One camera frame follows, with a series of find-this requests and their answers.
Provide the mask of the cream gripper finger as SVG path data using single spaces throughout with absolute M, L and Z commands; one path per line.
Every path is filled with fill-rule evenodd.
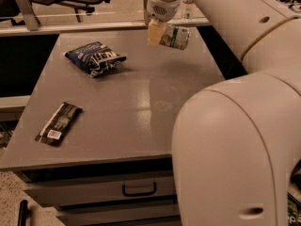
M 166 30 L 166 23 L 151 19 L 148 26 L 148 45 L 157 46 Z

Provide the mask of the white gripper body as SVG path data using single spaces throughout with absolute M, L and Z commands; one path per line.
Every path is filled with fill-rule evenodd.
M 148 0 L 147 12 L 152 19 L 170 21 L 177 13 L 181 0 Z

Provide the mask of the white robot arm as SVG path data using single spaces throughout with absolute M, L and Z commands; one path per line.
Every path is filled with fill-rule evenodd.
M 180 110 L 172 135 L 182 226 L 288 226 L 300 160 L 300 18 L 276 0 L 193 0 L 246 69 Z M 180 0 L 149 0 L 167 22 Z

